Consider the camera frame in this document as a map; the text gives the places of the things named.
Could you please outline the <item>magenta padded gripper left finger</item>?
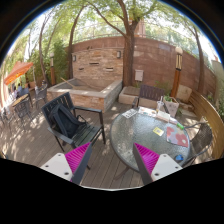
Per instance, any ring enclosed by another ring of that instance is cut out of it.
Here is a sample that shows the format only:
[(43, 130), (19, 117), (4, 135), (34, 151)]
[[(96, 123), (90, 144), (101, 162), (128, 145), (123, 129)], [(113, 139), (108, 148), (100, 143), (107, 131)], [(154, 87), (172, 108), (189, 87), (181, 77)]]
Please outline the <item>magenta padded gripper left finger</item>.
[(79, 185), (91, 153), (92, 144), (88, 142), (66, 154), (57, 153), (41, 169)]

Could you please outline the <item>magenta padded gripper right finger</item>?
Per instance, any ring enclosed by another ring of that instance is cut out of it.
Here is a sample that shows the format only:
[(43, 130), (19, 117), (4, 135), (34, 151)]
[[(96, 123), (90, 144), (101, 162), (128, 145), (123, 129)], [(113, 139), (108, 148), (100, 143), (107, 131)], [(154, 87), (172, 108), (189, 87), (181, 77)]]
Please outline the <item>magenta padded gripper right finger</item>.
[(159, 155), (138, 143), (133, 144), (133, 154), (144, 185), (182, 169), (168, 154)]

